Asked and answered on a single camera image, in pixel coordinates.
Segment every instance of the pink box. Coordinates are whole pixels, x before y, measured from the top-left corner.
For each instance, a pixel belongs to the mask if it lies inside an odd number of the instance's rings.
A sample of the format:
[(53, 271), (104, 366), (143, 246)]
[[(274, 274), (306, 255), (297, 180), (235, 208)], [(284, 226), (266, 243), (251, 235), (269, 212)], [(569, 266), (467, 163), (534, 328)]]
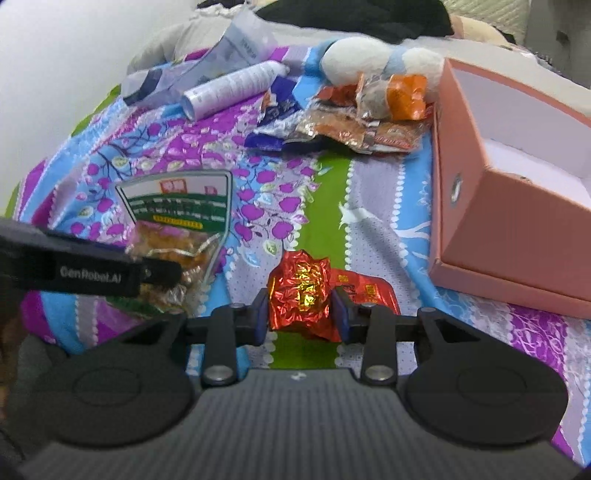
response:
[(436, 117), (433, 283), (591, 318), (591, 120), (456, 60)]

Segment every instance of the foil wrapper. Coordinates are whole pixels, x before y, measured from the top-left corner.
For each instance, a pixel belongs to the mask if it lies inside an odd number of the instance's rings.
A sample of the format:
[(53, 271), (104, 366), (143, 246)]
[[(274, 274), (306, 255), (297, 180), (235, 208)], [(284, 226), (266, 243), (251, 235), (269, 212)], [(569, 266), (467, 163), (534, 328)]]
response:
[(335, 287), (343, 287), (354, 303), (371, 302), (385, 305), (396, 315), (400, 315), (400, 307), (392, 285), (381, 278), (332, 268), (330, 288)]
[(306, 251), (285, 252), (269, 275), (269, 325), (340, 342), (329, 316), (330, 260)]

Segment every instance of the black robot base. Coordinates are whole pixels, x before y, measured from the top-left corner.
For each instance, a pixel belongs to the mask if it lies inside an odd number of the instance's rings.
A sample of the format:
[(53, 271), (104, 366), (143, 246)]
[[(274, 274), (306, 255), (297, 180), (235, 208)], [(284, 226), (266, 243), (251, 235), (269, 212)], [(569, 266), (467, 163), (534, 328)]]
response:
[[(347, 369), (251, 369), (265, 291), (206, 319), (164, 317), (69, 359), (37, 385), (54, 439), (26, 480), (571, 480), (581, 468), (550, 443), (566, 409), (542, 362), (435, 309), (416, 317), (332, 293), (341, 336), (365, 343)], [(418, 368), (398, 377), (397, 341)], [(202, 376), (184, 373), (205, 343)]]

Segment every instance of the purple floral pattern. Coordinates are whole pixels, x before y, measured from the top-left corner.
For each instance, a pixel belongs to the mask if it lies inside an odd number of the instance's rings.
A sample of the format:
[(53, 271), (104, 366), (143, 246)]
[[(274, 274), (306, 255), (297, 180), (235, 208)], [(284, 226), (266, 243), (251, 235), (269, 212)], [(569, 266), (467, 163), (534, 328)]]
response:
[[(292, 245), (297, 227), (308, 221), (303, 200), (318, 188), (313, 182), (318, 166), (313, 158), (283, 161), (247, 152), (244, 139), (257, 113), (256, 99), (194, 124), (162, 110), (127, 113), (64, 177), (35, 218), (81, 238), (124, 246), (132, 226), (114, 184), (147, 174), (223, 168), (233, 172), (236, 198), (229, 244), (215, 271), (234, 270), (239, 256), (247, 266), (259, 267), (262, 255), (278, 258)], [(102, 299), (96, 315), (104, 320), (98, 322), (104, 323), (99, 342), (134, 325)]]
[[(512, 313), (511, 345), (552, 367), (564, 377), (564, 341), (567, 337), (567, 325), (560, 315), (541, 312), (515, 305), (510, 306)], [(559, 428), (553, 443), (564, 453), (573, 457), (573, 449), (564, 438)]]

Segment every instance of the white wall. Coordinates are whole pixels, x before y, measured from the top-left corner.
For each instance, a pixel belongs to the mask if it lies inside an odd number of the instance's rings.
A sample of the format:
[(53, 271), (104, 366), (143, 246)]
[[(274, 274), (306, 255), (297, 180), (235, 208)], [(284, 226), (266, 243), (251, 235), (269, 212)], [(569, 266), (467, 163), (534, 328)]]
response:
[(131, 57), (197, 0), (0, 2), (0, 209), (125, 76)]

